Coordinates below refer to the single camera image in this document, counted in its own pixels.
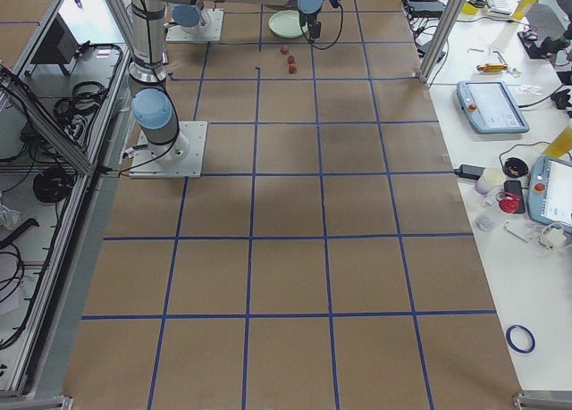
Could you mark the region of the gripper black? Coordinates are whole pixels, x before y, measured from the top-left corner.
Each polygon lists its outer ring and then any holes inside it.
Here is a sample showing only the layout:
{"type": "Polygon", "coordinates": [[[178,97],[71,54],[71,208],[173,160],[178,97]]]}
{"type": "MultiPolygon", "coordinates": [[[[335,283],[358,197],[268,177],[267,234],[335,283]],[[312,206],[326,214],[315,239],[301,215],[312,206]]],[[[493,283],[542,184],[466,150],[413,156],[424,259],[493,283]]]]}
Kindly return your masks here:
{"type": "Polygon", "coordinates": [[[324,2],[329,2],[333,8],[340,5],[340,0],[298,0],[299,23],[301,26],[308,25],[309,40],[321,37],[322,23],[315,20],[324,2]]]}

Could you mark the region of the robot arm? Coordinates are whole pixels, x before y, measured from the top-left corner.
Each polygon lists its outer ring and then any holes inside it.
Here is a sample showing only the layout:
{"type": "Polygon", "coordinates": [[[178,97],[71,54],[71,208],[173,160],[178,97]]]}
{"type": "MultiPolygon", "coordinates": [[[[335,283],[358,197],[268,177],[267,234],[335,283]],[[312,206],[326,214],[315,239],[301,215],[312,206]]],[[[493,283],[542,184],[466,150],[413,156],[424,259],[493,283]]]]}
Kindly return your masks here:
{"type": "Polygon", "coordinates": [[[172,22],[187,33],[195,34],[207,30],[210,24],[208,13],[196,5],[174,4],[172,22]]]}
{"type": "Polygon", "coordinates": [[[341,0],[131,0],[131,110],[147,138],[152,159],[159,163],[184,155],[188,145],[166,90],[166,71],[163,66],[166,5],[180,5],[183,14],[177,24],[192,27],[200,21],[199,4],[204,1],[218,4],[264,4],[295,9],[299,14],[299,26],[307,27],[305,38],[310,44],[321,34],[318,14],[322,11],[323,4],[328,2],[334,8],[341,6],[341,0]]]}

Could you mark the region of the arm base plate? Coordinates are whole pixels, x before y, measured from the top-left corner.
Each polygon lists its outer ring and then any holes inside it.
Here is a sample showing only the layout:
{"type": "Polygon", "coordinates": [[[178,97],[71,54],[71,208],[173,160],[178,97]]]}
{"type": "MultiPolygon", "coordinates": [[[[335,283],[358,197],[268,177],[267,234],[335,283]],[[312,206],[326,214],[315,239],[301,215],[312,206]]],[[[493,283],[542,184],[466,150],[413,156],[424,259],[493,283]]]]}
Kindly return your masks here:
{"type": "Polygon", "coordinates": [[[203,9],[198,24],[185,27],[171,25],[167,30],[166,42],[177,44],[204,44],[219,42],[222,35],[224,9],[203,9]]]}
{"type": "Polygon", "coordinates": [[[198,178],[202,172],[207,127],[206,121],[181,121],[174,147],[162,157],[169,145],[149,146],[141,130],[138,144],[146,147],[134,153],[129,175],[134,179],[198,178]]]}

